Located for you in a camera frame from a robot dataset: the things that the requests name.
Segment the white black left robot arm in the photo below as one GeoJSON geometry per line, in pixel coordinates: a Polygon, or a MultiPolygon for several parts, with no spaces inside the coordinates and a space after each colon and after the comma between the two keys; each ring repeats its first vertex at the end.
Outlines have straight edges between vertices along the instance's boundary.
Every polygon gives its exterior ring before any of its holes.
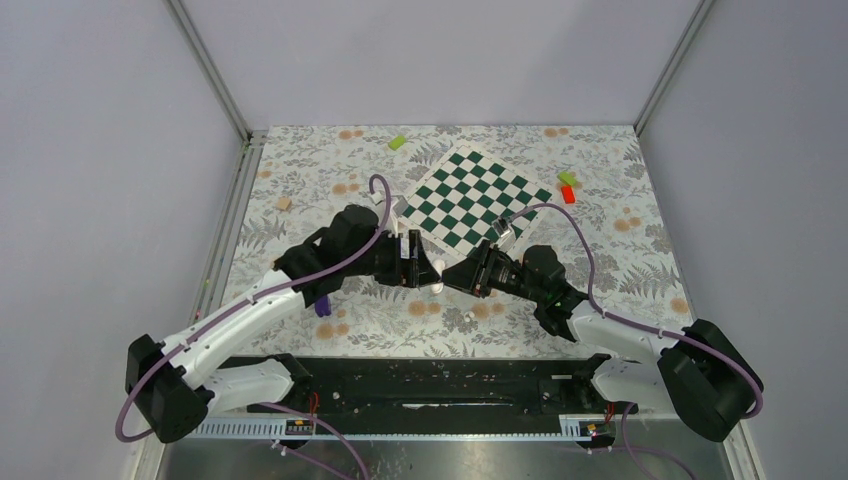
{"type": "Polygon", "coordinates": [[[348,205],[329,226],[289,248],[256,283],[199,323],[161,341],[149,335],[128,347],[127,399],[116,421],[118,439],[149,435],[172,443],[210,413],[263,402],[296,411],[310,385],[281,360],[253,366],[222,365],[273,323],[339,290],[349,277],[421,288],[442,282],[443,261],[427,258],[421,235],[386,229],[389,217],[348,205]]]}

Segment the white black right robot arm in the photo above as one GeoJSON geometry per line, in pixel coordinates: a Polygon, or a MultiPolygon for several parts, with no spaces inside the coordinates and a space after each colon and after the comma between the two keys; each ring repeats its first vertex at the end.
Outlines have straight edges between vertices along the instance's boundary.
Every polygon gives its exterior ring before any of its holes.
{"type": "Polygon", "coordinates": [[[437,262],[441,283],[484,298],[499,291],[534,304],[550,335],[613,353],[573,386],[575,402],[597,412],[609,402],[674,413],[701,437],[722,442],[762,407],[764,385],[728,337],[698,319],[681,332],[614,312],[567,282],[565,267],[547,245],[529,247],[521,260],[485,241],[452,266],[437,262]]]}

